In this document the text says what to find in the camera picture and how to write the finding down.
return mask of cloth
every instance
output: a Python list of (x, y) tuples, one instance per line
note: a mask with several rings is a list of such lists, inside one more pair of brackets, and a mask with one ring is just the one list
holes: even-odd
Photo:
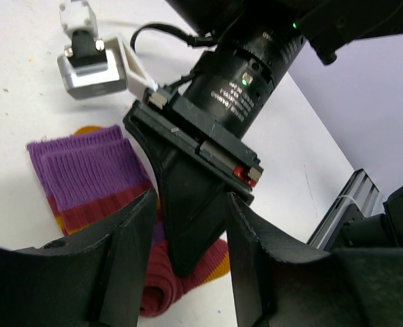
[[(152, 187), (119, 127), (83, 127), (74, 136), (27, 145), (50, 207), (65, 234), (73, 234), (121, 209)], [(217, 240), (190, 277), (178, 278), (158, 201), (140, 315), (161, 315), (184, 294), (230, 271), (227, 243)]]

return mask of table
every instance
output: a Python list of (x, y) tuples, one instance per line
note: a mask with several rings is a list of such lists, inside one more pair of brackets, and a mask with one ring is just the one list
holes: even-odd
[[(164, 0), (91, 0), (91, 5), (102, 35), (119, 31), (130, 37), (152, 20), (190, 31)], [(1, 247), (41, 247), (62, 236), (25, 144), (66, 136), (85, 125), (122, 125), (133, 101), (127, 92), (84, 102), (68, 96), (56, 62), (68, 43), (57, 2), (0, 1)], [(158, 83), (187, 73), (201, 54), (154, 32), (140, 35), (137, 50)], [(265, 168), (253, 209), (306, 241), (353, 169), (288, 74), (244, 142)], [(146, 156), (133, 144), (152, 176)], [(230, 275), (190, 292), (161, 317), (140, 319), (139, 326), (236, 326)]]

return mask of wall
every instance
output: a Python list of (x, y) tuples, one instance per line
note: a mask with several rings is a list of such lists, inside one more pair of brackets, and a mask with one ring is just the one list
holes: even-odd
[(289, 72), (354, 168), (386, 196), (403, 185), (403, 36), (353, 42), (329, 67), (307, 45)]

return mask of red component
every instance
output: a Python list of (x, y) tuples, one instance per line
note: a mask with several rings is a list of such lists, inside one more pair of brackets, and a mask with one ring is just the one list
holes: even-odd
[(257, 184), (257, 181), (254, 181), (253, 179), (250, 179), (250, 177), (248, 177), (248, 169), (246, 169), (244, 166), (236, 166), (235, 170), (233, 171), (233, 175), (235, 175), (241, 181), (250, 185), (251, 187), (255, 187)]

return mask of white table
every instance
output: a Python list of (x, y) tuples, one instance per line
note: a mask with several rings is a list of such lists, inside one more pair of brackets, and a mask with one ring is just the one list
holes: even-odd
[[(91, 5), (103, 35), (120, 31), (130, 37), (151, 20), (190, 31), (163, 0), (91, 0)], [(66, 136), (84, 125), (121, 124), (133, 101), (128, 93), (85, 102), (70, 98), (56, 63), (67, 43), (58, 2), (0, 1), (0, 246), (8, 249), (41, 247), (62, 235), (25, 144)], [(142, 33), (137, 45), (159, 83), (187, 73), (201, 53), (153, 32)], [(289, 75), (244, 141), (265, 168), (252, 207), (306, 241), (353, 169)], [(161, 317), (142, 319), (139, 326), (236, 326), (230, 276), (192, 291)]]

